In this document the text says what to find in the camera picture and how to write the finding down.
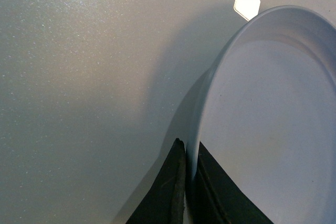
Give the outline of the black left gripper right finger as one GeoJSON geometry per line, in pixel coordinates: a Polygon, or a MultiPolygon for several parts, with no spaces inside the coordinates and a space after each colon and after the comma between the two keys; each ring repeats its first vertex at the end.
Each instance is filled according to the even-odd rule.
{"type": "Polygon", "coordinates": [[[272,223],[200,143],[193,192],[194,223],[272,223]]]}

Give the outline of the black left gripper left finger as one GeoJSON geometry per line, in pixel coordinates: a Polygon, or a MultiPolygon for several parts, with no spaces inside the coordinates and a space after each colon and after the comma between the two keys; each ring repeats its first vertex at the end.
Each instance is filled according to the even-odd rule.
{"type": "Polygon", "coordinates": [[[127,223],[183,223],[186,154],[176,138],[150,190],[127,223]]]}

